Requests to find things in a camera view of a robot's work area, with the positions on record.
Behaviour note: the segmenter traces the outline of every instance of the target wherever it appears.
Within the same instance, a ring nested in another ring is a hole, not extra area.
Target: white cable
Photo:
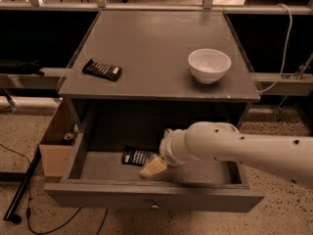
[[[265,88],[263,90],[258,90],[257,92],[259,92],[259,93],[262,93],[262,92],[265,92],[265,91],[268,91],[268,90],[272,89],[276,85],[276,83],[279,81],[279,79],[282,77],[282,74],[283,74],[283,71],[284,71],[284,67],[285,67],[287,46],[288,46],[288,43],[289,43],[289,40],[290,40],[290,34],[291,34],[291,28],[292,28],[292,14],[291,14],[291,11],[288,8],[288,6],[286,6],[285,4],[278,4],[277,6],[280,6],[283,9],[285,9],[289,13],[289,15],[290,15],[290,26],[289,26],[288,33],[287,33],[287,36],[286,36],[286,41],[285,41],[282,67],[281,67],[281,71],[280,71],[279,75],[277,76],[276,80],[269,87],[267,87],[267,88]]]

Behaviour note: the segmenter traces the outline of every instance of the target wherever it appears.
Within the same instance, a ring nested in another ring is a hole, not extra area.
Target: speckled floor
[[[36,145],[47,128],[58,101],[19,101],[20,109],[8,116],[6,101],[0,97],[0,143],[15,151],[33,156]],[[253,108],[241,128],[242,133],[310,135],[310,129],[296,109],[285,109],[278,124],[269,108]],[[25,171],[25,159],[0,147],[0,170]],[[100,234],[313,234],[313,192],[275,176],[246,167],[251,188],[263,189],[266,198],[249,213],[201,211],[126,211],[109,210]],[[77,209],[60,208],[43,191],[47,181],[38,165],[31,180],[32,228],[45,232],[63,224]],[[18,188],[17,183],[0,182],[0,215]],[[22,217],[18,225],[0,221],[0,234],[32,234],[25,218],[25,193],[17,209]],[[105,209],[82,209],[67,226],[53,234],[97,234]]]

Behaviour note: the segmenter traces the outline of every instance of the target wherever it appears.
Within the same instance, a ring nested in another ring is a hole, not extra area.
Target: black cable
[[[101,231],[101,229],[102,229],[102,227],[103,227],[103,225],[104,225],[104,223],[105,223],[105,221],[106,221],[107,214],[108,214],[108,208],[106,208],[105,216],[104,216],[104,218],[102,219],[102,223],[101,223],[101,225],[100,225],[100,227],[99,227],[99,230],[97,231],[97,235],[99,235],[99,233],[100,233],[100,231]]]
[[[4,145],[1,144],[1,143],[0,143],[0,146],[3,147],[4,149],[8,150],[9,152],[15,153],[15,154],[17,154],[17,155],[19,155],[19,156],[22,156],[22,157],[26,158],[27,161],[28,161],[28,163],[29,163],[29,165],[30,165],[30,160],[29,160],[29,158],[28,158],[27,156],[25,156],[24,154],[19,153],[19,152],[16,152],[16,151],[14,151],[14,150],[12,150],[12,149],[10,149],[10,148],[4,146]],[[30,187],[30,180],[29,180],[29,196],[28,196],[28,203],[27,203],[27,209],[26,209],[26,218],[27,218],[27,225],[28,225],[29,231],[31,231],[31,232],[32,232],[33,234],[35,234],[35,235],[49,234],[49,233],[55,232],[55,231],[57,231],[57,230],[63,228],[63,227],[66,226],[68,223],[70,223],[70,222],[76,217],[76,215],[79,213],[79,211],[81,210],[81,208],[79,208],[79,209],[76,211],[76,213],[75,213],[67,222],[65,222],[64,224],[60,225],[60,226],[57,227],[57,228],[54,228],[54,229],[52,229],[52,230],[50,230],[50,231],[46,231],[46,232],[35,232],[34,230],[32,230],[32,228],[31,228],[31,226],[30,226],[30,214],[31,214],[31,212],[30,212],[30,200],[31,200],[30,188],[31,188],[31,187]]]

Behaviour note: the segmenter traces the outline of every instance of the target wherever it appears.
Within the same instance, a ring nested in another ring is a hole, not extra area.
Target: drawer front
[[[45,191],[61,206],[136,210],[249,212],[264,198],[250,189],[80,183],[50,183]]]

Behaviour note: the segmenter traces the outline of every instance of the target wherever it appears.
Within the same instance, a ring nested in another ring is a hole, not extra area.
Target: gray tabletop
[[[213,84],[188,70],[200,48],[226,53],[232,66]],[[118,82],[82,73],[90,60],[123,68]],[[222,13],[103,11],[60,94],[69,98],[256,102],[259,95]]]

